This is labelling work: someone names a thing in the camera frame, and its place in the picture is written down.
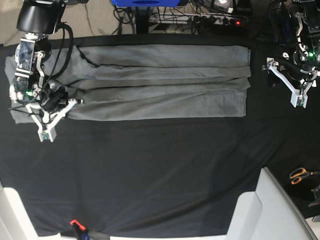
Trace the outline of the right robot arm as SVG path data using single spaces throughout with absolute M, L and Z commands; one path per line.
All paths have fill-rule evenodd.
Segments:
M 38 127 L 39 140 L 53 142 L 57 136 L 56 125 L 82 100 L 69 98 L 63 86 L 56 86 L 53 80 L 67 69 L 74 45 L 72 28 L 62 22 L 66 0 L 23 1 L 17 29 L 24 37 L 15 50 L 16 70 L 9 88 L 9 97 L 17 105 L 12 111 L 28 114 Z M 58 30 L 69 34 L 69 47 L 61 70 L 55 73 L 59 58 L 53 63 L 49 75 L 44 72 L 52 46 L 49 36 Z

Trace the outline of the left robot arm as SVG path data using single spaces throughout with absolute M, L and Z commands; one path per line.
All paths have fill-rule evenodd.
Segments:
M 266 59 L 269 84 L 279 82 L 290 90 L 293 107 L 307 107 L 308 91 L 320 78 L 320 2 L 274 0 L 268 18 L 281 51 Z

